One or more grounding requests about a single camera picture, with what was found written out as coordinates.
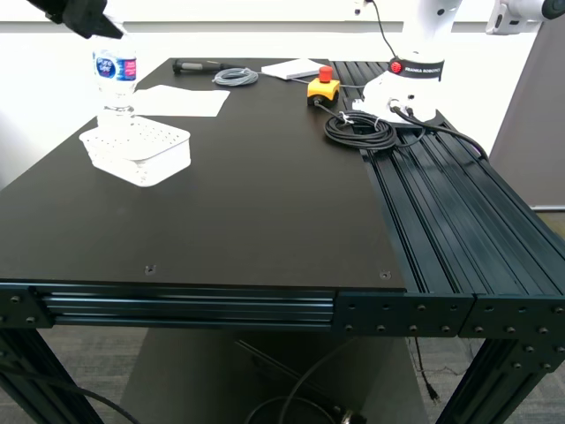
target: perforated lid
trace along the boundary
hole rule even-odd
[[[80,140],[92,148],[106,150],[114,156],[130,161],[143,161],[187,141],[190,133],[174,126],[135,117],[126,133],[116,135],[100,127],[83,132]]]

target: screwdriver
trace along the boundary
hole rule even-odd
[[[241,68],[244,66],[238,64],[220,64],[218,62],[206,61],[195,62],[192,59],[175,59],[173,62],[173,72],[175,74],[181,71],[189,72],[219,72],[224,69]]]

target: table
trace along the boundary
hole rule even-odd
[[[332,65],[348,85],[383,70]],[[158,84],[216,88],[171,61],[139,88]],[[154,118],[192,135],[191,166],[155,187],[92,167],[93,120],[0,193],[2,361],[71,382],[35,330],[53,325],[480,337],[438,422],[508,418],[565,359],[562,240],[458,139],[359,153],[323,137],[304,85],[230,92],[218,117]],[[101,422],[80,395],[0,385],[37,422]]]

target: cable connector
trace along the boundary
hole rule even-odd
[[[388,107],[390,108],[391,112],[394,112],[395,109],[402,111],[403,106],[398,99],[390,99],[390,101],[388,102]]]

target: screw hole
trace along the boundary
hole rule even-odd
[[[155,272],[157,272],[157,266],[156,265],[147,265],[145,267],[145,275],[146,276],[152,276]]]

